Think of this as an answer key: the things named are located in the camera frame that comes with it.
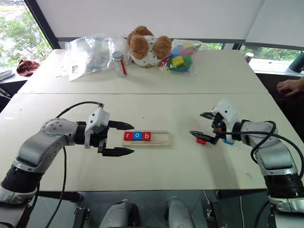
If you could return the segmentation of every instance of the black cable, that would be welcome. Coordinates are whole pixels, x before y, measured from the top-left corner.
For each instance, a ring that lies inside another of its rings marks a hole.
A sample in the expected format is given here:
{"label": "black cable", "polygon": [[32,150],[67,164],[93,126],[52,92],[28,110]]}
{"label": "black cable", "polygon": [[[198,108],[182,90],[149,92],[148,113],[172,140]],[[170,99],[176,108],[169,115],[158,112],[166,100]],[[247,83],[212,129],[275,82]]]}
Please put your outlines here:
{"label": "black cable", "polygon": [[[236,134],[269,134],[269,132],[222,132],[222,131],[218,131],[216,129],[213,130],[214,133],[218,133],[218,134],[231,134],[231,135],[236,135]],[[290,145],[292,145],[295,150],[298,152],[300,159],[301,159],[301,171],[300,171],[300,179],[302,179],[303,174],[304,174],[304,156],[301,152],[301,150],[299,149],[299,147],[297,147],[292,141],[290,141],[289,139],[280,136],[278,134],[271,134],[271,136],[279,138],[284,140],[285,142],[289,143]]]}
{"label": "black cable", "polygon": [[54,211],[54,213],[53,213],[53,215],[52,215],[52,217],[49,219],[49,221],[48,221],[48,223],[47,223],[47,225],[46,225],[46,228],[48,228],[50,225],[51,225],[51,222],[52,222],[52,220],[53,220],[53,218],[55,217],[55,215],[56,215],[56,213],[57,213],[57,211],[58,211],[58,209],[59,209],[59,207],[60,207],[60,204],[61,204],[61,201],[62,201],[62,197],[63,197],[63,193],[65,192],[65,188],[66,188],[66,180],[67,180],[67,151],[66,151],[66,148],[65,147],[63,147],[63,152],[64,152],[64,156],[65,156],[65,161],[64,161],[64,176],[63,176],[63,184],[62,184],[62,191],[61,191],[61,195],[60,195],[60,199],[59,199],[59,202],[58,202],[58,204],[57,204],[57,207],[56,207],[56,209],[55,209],[55,211]]}
{"label": "black cable", "polygon": [[253,226],[254,228],[257,228],[258,222],[259,222],[259,220],[260,220],[260,217],[261,217],[261,215],[262,215],[264,209],[265,209],[266,206],[268,205],[268,203],[269,203],[269,201],[267,200],[267,201],[263,204],[263,206],[261,207],[261,209],[258,211],[257,216],[256,216],[256,220],[255,220],[255,224],[254,224],[254,226]]}
{"label": "black cable", "polygon": [[257,164],[257,160],[255,159],[254,157],[254,154],[255,154],[255,151],[263,144],[265,143],[270,137],[271,135],[275,132],[276,130],[276,124],[275,122],[273,121],[267,121],[269,123],[272,124],[272,128],[271,128],[271,131],[267,134],[267,136],[262,140],[260,141],[250,152],[250,156],[251,156],[251,159]]}
{"label": "black cable", "polygon": [[76,107],[76,106],[79,106],[79,105],[83,105],[83,104],[95,104],[95,105],[99,105],[101,107],[104,106],[103,103],[100,103],[100,102],[96,102],[96,101],[84,101],[84,102],[80,102],[80,103],[77,103],[75,105],[72,105],[71,107],[69,108],[66,108],[65,110],[63,110],[58,116],[56,116],[56,118],[59,118],[61,117],[64,113],[68,112],[69,110],[71,110],[72,108]]}
{"label": "black cable", "polygon": [[34,201],[33,201],[33,204],[32,204],[32,210],[34,209],[34,207],[35,207],[35,205],[36,205],[36,203],[37,203],[39,189],[40,189],[40,182],[39,182],[38,185],[37,185],[37,191],[36,191],[35,198],[34,198]]}

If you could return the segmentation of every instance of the brown teddy bear ear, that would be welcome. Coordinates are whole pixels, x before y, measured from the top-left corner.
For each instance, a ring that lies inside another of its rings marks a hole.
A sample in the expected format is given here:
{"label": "brown teddy bear ear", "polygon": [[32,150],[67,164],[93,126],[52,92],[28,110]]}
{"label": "brown teddy bear ear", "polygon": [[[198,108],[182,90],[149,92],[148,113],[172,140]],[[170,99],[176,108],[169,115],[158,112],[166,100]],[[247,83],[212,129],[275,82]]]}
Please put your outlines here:
{"label": "brown teddy bear ear", "polygon": [[157,59],[163,59],[170,53],[171,48],[171,40],[167,36],[161,36],[155,42],[153,51],[156,53]]}
{"label": "brown teddy bear ear", "polygon": [[140,36],[153,36],[153,33],[151,33],[147,27],[145,26],[138,26],[136,27],[129,35],[128,35],[128,38],[127,38],[127,42],[128,42],[128,45],[130,47],[130,42],[131,42],[131,37],[133,35],[140,35]]}
{"label": "brown teddy bear ear", "polygon": [[136,59],[141,60],[147,55],[149,51],[148,41],[143,36],[133,35],[130,41],[130,49],[132,55]]}

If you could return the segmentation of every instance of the red letter block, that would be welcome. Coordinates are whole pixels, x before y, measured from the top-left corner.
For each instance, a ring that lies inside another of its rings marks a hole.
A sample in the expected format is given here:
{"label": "red letter block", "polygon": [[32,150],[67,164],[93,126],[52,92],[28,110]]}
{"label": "red letter block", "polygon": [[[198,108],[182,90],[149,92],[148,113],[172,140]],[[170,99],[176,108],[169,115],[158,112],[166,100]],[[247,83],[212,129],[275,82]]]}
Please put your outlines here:
{"label": "red letter block", "polygon": [[144,141],[150,141],[151,140],[151,132],[143,132],[142,133],[142,140]]}
{"label": "red letter block", "polygon": [[132,141],[133,140],[133,132],[125,132],[123,140]]}

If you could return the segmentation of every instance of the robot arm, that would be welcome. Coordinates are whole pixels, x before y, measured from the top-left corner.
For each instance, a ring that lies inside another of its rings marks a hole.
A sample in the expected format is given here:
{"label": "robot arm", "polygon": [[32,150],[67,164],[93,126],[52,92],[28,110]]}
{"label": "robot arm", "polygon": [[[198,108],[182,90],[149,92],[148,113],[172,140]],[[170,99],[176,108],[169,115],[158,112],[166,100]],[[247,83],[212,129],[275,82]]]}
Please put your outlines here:
{"label": "robot arm", "polygon": [[[213,120],[215,137],[197,131],[191,133],[212,144],[216,144],[218,139],[229,142],[238,140],[254,148],[264,140],[265,135],[246,132],[268,133],[273,127],[269,122],[239,122],[227,101],[219,102],[211,113],[202,113],[201,116]],[[278,138],[271,136],[255,150],[254,156],[265,179],[269,202],[278,211],[304,213],[304,187],[289,149]]]}
{"label": "robot arm", "polygon": [[110,121],[109,113],[98,107],[87,123],[55,118],[44,123],[40,131],[27,139],[19,150],[11,169],[0,185],[0,202],[22,204],[35,195],[37,186],[58,152],[64,146],[75,144],[98,147],[103,156],[122,156],[133,150],[106,148],[109,127],[118,130],[133,129],[127,123]]}

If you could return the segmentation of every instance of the red cloth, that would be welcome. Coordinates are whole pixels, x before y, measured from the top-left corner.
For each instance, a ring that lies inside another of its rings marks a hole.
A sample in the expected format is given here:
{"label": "red cloth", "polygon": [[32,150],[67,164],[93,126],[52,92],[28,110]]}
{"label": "red cloth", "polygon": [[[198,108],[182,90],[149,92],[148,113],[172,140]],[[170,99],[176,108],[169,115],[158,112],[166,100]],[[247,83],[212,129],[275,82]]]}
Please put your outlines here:
{"label": "red cloth", "polygon": [[40,64],[35,61],[22,59],[17,67],[17,73],[21,76],[31,76],[39,66]]}

